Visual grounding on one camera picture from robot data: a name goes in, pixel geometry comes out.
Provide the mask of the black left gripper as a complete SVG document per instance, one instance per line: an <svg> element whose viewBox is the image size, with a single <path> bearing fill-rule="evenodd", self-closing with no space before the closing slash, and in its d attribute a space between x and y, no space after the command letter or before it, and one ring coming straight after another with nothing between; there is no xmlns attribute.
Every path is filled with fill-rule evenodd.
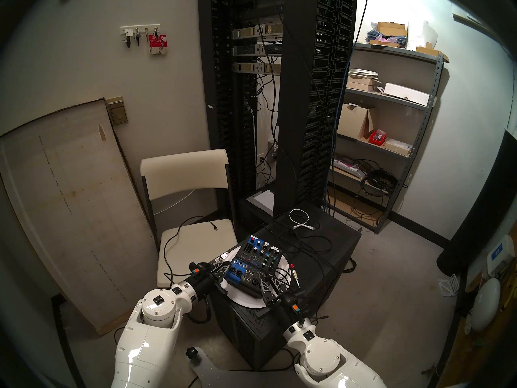
<svg viewBox="0 0 517 388"><path fill-rule="evenodd" d="M207 295L216 283L221 283L231 268L231 261L211 261L201 263L189 263L189 286L195 295Z"/></svg>

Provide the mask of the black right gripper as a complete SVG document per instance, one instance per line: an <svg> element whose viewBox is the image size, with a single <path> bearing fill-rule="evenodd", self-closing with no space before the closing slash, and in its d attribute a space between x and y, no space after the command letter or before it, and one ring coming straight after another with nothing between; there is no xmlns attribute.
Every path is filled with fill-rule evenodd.
<svg viewBox="0 0 517 388"><path fill-rule="evenodd" d="M286 285L281 279L269 276L268 282L260 278L259 287L266 306L256 310L258 318L270 314L278 325L304 325L304 315L297 305L297 298L291 293L284 293Z"/></svg>

